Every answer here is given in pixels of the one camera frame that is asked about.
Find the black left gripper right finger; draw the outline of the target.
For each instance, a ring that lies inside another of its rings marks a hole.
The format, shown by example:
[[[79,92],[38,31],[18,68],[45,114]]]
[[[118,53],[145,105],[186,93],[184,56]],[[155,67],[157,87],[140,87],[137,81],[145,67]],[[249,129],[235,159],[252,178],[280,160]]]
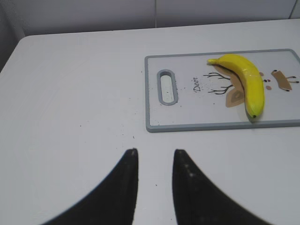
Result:
[[[174,152],[172,196],[179,225],[267,224],[222,192],[185,150]]]

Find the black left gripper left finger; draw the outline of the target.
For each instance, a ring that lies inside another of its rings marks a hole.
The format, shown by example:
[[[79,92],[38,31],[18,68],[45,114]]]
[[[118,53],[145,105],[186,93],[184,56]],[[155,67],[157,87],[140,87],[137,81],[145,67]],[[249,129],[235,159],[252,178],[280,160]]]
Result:
[[[46,225],[131,225],[138,192],[138,150],[128,149],[106,178]]]

